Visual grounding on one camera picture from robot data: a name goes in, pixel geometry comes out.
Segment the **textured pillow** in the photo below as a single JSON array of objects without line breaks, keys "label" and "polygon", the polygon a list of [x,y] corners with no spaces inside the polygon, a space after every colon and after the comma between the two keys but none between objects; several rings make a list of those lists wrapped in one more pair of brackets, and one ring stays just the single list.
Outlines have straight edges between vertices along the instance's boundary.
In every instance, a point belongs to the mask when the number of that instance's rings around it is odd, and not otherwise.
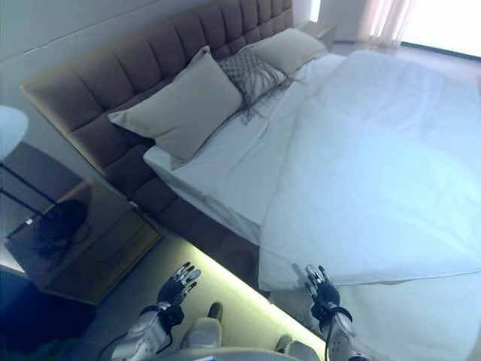
[{"label": "textured pillow", "polygon": [[174,82],[134,107],[108,117],[118,126],[155,139],[172,156],[172,168],[178,168],[237,111],[241,102],[237,88],[203,48]]},{"label": "textured pillow", "polygon": [[219,61],[219,66],[242,94],[243,110],[247,111],[242,117],[245,123],[252,118],[250,108],[260,99],[272,95],[273,90],[287,79],[249,50]]},{"label": "textured pillow", "polygon": [[247,49],[288,76],[293,76],[305,63],[328,53],[319,40],[293,28],[252,44]]}]

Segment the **tufted headboard panel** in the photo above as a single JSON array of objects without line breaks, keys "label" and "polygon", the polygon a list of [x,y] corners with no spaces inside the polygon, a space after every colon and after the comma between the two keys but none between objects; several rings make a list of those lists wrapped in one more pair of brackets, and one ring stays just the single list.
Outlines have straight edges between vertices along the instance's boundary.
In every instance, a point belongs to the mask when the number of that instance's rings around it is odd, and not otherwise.
[{"label": "tufted headboard panel", "polygon": [[142,159],[153,141],[113,125],[107,114],[168,85],[205,45],[221,59],[290,26],[292,0],[211,2],[28,80],[23,90],[111,184],[189,237],[195,211]]}]

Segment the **white pillow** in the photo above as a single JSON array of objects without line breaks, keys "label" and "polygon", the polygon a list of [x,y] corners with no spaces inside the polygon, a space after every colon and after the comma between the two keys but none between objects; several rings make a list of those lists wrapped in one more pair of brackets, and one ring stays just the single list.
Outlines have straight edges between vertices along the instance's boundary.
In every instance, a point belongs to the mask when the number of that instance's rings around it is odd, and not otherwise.
[{"label": "white pillow", "polygon": [[118,126],[155,139],[172,156],[172,168],[178,168],[241,103],[237,88],[208,48],[202,48],[174,82],[134,107],[108,117]]},{"label": "white pillow", "polygon": [[294,75],[305,63],[328,53],[322,42],[294,28],[288,28],[247,48],[288,76]]}]

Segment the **bedside table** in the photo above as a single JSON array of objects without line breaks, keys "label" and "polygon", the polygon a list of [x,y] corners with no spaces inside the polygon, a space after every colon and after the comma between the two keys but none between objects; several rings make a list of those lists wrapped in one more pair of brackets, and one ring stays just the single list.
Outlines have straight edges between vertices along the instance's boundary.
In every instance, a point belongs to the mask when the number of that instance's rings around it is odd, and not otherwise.
[{"label": "bedside table", "polygon": [[334,37],[336,36],[337,31],[336,25],[328,23],[313,23],[312,21],[309,21],[299,25],[298,29],[321,41],[329,51],[332,50]]},{"label": "bedside table", "polygon": [[56,267],[38,254],[38,220],[5,244],[41,291],[97,305],[162,235],[143,214],[106,186],[84,180],[59,201],[87,206],[85,223]]}]

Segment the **sheer curtain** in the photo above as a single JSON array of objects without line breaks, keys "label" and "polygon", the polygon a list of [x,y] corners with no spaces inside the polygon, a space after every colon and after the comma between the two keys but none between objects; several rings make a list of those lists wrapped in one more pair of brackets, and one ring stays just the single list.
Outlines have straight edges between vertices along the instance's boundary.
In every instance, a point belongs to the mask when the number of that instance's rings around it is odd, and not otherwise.
[{"label": "sheer curtain", "polygon": [[367,0],[357,41],[369,47],[399,47],[415,0]]}]

